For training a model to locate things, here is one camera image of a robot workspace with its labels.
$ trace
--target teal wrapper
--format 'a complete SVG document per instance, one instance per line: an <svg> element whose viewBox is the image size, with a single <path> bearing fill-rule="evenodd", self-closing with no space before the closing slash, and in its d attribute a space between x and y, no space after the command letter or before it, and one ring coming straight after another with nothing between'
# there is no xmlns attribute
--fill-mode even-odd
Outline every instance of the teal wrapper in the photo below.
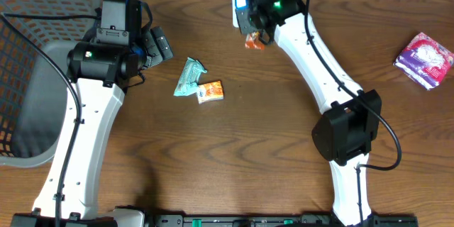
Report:
<svg viewBox="0 0 454 227"><path fill-rule="evenodd" d="M193 60L188 57L173 95L189 96L197 93L197 89L199 88L197 82L199 82L200 75L202 73L206 74L207 72L208 71L205 70L204 66L201 65L198 60Z"/></svg>

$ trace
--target pink package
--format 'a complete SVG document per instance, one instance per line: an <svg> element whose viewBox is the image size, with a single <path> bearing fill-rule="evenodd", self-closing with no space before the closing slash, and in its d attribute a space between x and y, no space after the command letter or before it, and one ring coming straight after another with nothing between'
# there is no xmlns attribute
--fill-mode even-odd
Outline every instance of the pink package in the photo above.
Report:
<svg viewBox="0 0 454 227"><path fill-rule="evenodd" d="M394 65L429 90L443 81L453 63L454 54L425 33L419 33L397 57Z"/></svg>

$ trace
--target gray basket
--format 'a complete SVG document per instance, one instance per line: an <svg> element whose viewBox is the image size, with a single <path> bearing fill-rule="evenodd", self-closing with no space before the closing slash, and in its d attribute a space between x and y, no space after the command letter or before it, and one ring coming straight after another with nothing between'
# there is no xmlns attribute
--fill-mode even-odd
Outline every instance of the gray basket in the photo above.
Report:
<svg viewBox="0 0 454 227"><path fill-rule="evenodd" d="M0 11L41 16L96 15L101 0L0 0ZM10 18L67 71L67 54L94 21ZM52 159L65 117L66 86L38 53L0 21L0 165L35 167Z"/></svg>

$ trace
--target wood grain surface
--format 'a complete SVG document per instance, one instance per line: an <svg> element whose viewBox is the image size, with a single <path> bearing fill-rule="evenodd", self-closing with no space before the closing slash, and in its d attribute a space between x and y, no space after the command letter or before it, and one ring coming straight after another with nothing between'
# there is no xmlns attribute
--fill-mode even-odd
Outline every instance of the wood grain surface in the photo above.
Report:
<svg viewBox="0 0 454 227"><path fill-rule="evenodd" d="M133 204L186 214L329 211L333 185L311 129L316 103L276 45L246 50L231 0L143 0L175 57L145 72L118 113L101 171L99 210ZM415 214L421 227L454 225L454 79L426 91L392 66L420 31L454 50L454 0L313 0L311 14L345 71L383 100L401 139L392 172L367 171L370 206ZM223 101L174 97L187 57L221 80ZM389 165L394 144L380 127L370 162ZM50 166L0 168L0 226L31 210Z"/></svg>

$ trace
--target small candy packet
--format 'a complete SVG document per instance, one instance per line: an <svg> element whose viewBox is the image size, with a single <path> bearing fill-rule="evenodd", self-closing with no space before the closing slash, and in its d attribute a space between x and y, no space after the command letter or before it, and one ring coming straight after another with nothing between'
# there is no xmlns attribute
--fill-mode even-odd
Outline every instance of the small candy packet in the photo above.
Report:
<svg viewBox="0 0 454 227"><path fill-rule="evenodd" d="M221 100L223 98L224 93L222 92L221 81L199 85L197 90L197 99L199 100L199 104L213 100Z"/></svg>
<svg viewBox="0 0 454 227"><path fill-rule="evenodd" d="M204 66L198 60L193 60L188 57L173 95L189 96L197 93L197 89L199 88L197 82L199 81L200 75L201 73L206 74L207 72L208 71L205 70Z"/></svg>
<svg viewBox="0 0 454 227"><path fill-rule="evenodd" d="M258 32L250 33L246 36L246 49L264 50L265 45L259 40L260 34Z"/></svg>
<svg viewBox="0 0 454 227"><path fill-rule="evenodd" d="M437 87L454 63L454 54L419 33L397 57L394 65L427 90Z"/></svg>

